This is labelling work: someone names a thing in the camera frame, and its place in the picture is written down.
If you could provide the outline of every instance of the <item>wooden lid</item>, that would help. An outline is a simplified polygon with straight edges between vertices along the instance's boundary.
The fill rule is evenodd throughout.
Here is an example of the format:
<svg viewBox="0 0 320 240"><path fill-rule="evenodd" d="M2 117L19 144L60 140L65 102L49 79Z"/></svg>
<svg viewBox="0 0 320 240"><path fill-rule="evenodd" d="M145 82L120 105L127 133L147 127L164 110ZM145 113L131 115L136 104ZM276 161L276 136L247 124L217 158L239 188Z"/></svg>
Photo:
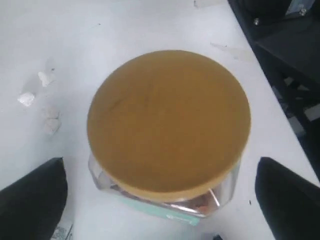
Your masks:
<svg viewBox="0 0 320 240"><path fill-rule="evenodd" d="M98 89L87 121L93 155L129 193L191 199L239 160L250 132L247 97L202 55L166 50L134 58Z"/></svg>

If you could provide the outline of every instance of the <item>table surface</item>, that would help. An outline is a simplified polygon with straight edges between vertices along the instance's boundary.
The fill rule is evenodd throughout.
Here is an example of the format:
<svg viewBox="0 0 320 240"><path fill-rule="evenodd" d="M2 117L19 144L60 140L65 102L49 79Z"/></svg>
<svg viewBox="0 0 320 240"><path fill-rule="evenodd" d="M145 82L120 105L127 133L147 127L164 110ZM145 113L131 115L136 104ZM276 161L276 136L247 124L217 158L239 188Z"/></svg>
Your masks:
<svg viewBox="0 0 320 240"><path fill-rule="evenodd" d="M261 156L319 186L227 0L3 0L0 3L0 189L52 157L64 157L69 193L64 217L74 239L273 239L254 185ZM106 77L138 55L192 51L225 66L247 94L252 126L233 200L198 226L136 211L96 189L88 171L91 100ZM37 72L30 107L17 101ZM43 131L41 109L60 110L61 127Z"/></svg>

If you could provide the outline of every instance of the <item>round lid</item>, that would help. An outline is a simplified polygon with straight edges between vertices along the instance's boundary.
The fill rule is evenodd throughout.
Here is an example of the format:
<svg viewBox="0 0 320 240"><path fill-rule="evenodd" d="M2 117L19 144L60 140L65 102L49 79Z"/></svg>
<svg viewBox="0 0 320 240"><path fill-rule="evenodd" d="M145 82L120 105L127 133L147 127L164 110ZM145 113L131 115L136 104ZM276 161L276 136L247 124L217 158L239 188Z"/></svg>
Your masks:
<svg viewBox="0 0 320 240"><path fill-rule="evenodd" d="M217 62L188 51L136 57L96 92L87 120L93 155L138 197L173 202L216 186L250 132L247 97Z"/></svg>

